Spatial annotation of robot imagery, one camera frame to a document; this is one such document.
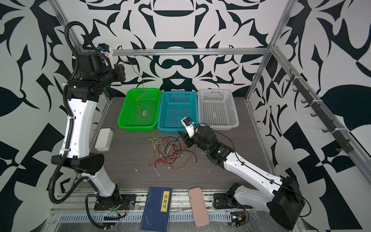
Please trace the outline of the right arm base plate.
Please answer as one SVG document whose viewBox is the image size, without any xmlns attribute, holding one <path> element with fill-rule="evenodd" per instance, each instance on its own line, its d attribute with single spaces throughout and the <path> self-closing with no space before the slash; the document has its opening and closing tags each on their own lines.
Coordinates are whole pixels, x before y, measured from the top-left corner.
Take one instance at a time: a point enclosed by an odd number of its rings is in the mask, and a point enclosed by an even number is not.
<svg viewBox="0 0 371 232">
<path fill-rule="evenodd" d="M 251 206 L 239 204 L 233 196 L 226 193 L 214 193 L 213 198 L 215 209 L 252 209 Z"/>
</svg>

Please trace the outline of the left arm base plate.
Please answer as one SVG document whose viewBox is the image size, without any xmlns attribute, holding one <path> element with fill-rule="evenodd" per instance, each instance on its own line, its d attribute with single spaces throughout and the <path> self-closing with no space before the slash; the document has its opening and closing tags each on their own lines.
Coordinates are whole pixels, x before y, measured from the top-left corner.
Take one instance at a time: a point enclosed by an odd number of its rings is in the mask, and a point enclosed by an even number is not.
<svg viewBox="0 0 371 232">
<path fill-rule="evenodd" d="M 135 207 L 136 194 L 121 194 L 119 197 L 100 197 L 98 196 L 94 210 L 104 211 L 115 208 L 116 210 L 132 210 Z"/>
</svg>

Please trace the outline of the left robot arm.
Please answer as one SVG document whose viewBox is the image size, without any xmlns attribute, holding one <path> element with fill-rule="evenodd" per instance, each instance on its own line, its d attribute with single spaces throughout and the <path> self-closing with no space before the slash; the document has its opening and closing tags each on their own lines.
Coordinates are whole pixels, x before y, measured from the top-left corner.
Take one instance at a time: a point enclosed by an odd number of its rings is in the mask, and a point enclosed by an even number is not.
<svg viewBox="0 0 371 232">
<path fill-rule="evenodd" d="M 69 37 L 73 26 L 83 29 L 91 50 L 77 52 Z M 62 99 L 67 112 L 66 135 L 60 154 L 51 159 L 57 167 L 49 181 L 49 199 L 54 204 L 61 204 L 81 182 L 87 181 L 95 190 L 94 197 L 99 203 L 106 207 L 117 206 L 121 200 L 118 186 L 104 169 L 104 155 L 90 151 L 89 135 L 100 96 L 112 83 L 125 81 L 125 68 L 113 62 L 113 50 L 109 45 L 93 44 L 87 28 L 81 22 L 68 23 L 64 36 L 75 63 L 72 75 L 63 88 Z M 57 199 L 55 187 L 62 167 L 74 170 L 81 178 L 74 182 L 64 197 Z"/>
</svg>

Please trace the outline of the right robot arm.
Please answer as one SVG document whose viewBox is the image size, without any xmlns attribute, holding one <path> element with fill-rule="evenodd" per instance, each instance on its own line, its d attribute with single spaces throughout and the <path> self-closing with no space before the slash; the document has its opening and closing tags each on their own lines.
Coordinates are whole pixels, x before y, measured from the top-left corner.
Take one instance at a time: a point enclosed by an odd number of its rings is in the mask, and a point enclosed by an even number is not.
<svg viewBox="0 0 371 232">
<path fill-rule="evenodd" d="M 179 135 L 187 147 L 200 148 L 211 163 L 238 175 L 256 188 L 252 190 L 242 185 L 231 188 L 238 204 L 265 211 L 281 227 L 294 229 L 304 206 L 309 204 L 295 179 L 275 176 L 248 162 L 235 148 L 221 143 L 216 131 L 209 126 L 187 126 L 186 131 L 180 131 Z"/>
</svg>

